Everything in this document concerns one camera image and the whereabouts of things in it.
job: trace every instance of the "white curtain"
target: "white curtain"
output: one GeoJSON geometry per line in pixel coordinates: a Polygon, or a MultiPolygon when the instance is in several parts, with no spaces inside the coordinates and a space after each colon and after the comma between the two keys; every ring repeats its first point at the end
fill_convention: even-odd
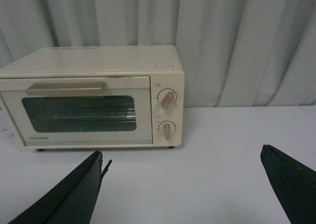
{"type": "Polygon", "coordinates": [[[315,0],[0,0],[0,67],[90,45],[176,45],[186,107],[316,102],[315,0]]]}

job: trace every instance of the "temperature knob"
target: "temperature knob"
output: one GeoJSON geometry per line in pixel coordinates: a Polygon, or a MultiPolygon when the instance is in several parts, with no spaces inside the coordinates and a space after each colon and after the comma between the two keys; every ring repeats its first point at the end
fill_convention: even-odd
{"type": "Polygon", "coordinates": [[[176,126],[173,122],[166,121],[159,125],[158,130],[162,135],[164,135],[166,140],[170,140],[171,135],[176,132],[176,126]]]}
{"type": "Polygon", "coordinates": [[[165,89],[160,91],[158,95],[158,101],[161,104],[161,107],[163,109],[169,108],[171,105],[173,105],[177,100],[177,94],[170,89],[165,89]]]}

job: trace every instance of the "white toaster oven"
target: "white toaster oven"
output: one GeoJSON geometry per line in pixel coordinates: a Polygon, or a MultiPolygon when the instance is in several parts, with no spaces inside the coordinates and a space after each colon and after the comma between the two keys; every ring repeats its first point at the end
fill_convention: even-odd
{"type": "Polygon", "coordinates": [[[47,47],[0,69],[25,147],[178,146],[184,72],[172,45],[47,47]]]}

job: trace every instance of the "oven window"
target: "oven window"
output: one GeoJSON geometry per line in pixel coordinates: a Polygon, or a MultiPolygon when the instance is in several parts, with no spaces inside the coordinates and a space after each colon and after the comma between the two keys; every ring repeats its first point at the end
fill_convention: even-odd
{"type": "Polygon", "coordinates": [[[136,129],[129,95],[29,97],[23,106],[39,133],[116,132],[136,129]]]}

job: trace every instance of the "sticker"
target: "sticker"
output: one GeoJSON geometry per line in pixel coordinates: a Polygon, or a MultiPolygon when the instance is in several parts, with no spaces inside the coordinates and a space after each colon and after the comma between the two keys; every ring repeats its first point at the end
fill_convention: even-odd
{"type": "Polygon", "coordinates": [[[151,64],[148,65],[150,69],[175,69],[177,64],[151,64]]]}

